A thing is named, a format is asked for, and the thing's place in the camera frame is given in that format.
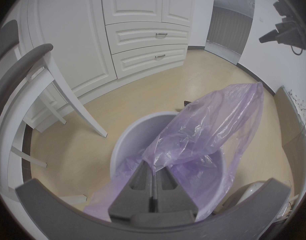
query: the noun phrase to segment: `dark baseboard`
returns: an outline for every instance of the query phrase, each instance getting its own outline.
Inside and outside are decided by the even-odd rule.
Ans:
[[[205,46],[194,46],[194,45],[189,45],[188,50],[204,50]]]
[[[240,63],[237,63],[236,66],[240,69],[242,69],[245,73],[249,74],[251,77],[253,77],[256,81],[261,82],[263,84],[263,87],[267,89],[267,91],[274,96],[275,92],[265,83],[261,78],[259,78],[256,74],[248,70],[245,66],[241,65]]]
[[[31,128],[27,124],[24,131],[22,152],[29,156],[31,155],[32,132],[33,128]],[[32,178],[31,163],[23,158],[22,158],[22,175],[23,175],[23,182],[27,182]]]

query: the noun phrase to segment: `wooden floor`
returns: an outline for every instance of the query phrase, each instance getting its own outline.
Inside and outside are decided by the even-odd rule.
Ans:
[[[75,112],[64,117],[66,125],[57,122],[43,133],[34,130],[31,156],[47,162],[47,168],[32,164],[32,177],[58,196],[86,195],[86,203],[75,205],[83,209],[93,192],[109,182],[114,145],[131,123],[154,112],[179,111],[184,100],[193,101],[230,84],[254,82],[248,74],[214,54],[189,50],[183,66],[129,83],[85,105],[108,132],[107,138],[96,134]],[[281,146],[275,103],[265,90],[259,129],[243,154],[227,196],[241,186],[271,177],[293,185]]]

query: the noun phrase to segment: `gray curtain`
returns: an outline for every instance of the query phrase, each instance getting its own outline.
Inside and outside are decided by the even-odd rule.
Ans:
[[[247,43],[252,18],[221,7],[213,7],[207,40],[242,54]]]

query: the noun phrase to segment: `drawer handle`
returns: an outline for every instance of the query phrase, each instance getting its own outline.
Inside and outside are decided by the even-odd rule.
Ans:
[[[164,57],[164,56],[165,56],[165,54],[159,55],[159,56],[155,56],[155,58],[162,58],[162,57]]]

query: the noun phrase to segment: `plastic bag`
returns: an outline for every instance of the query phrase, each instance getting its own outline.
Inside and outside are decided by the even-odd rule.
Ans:
[[[255,135],[263,110],[263,85],[234,84],[188,104],[142,154],[155,174],[169,166],[206,218],[233,184],[240,158]],[[98,218],[127,183],[140,162],[129,157],[115,178],[93,194],[84,211]]]

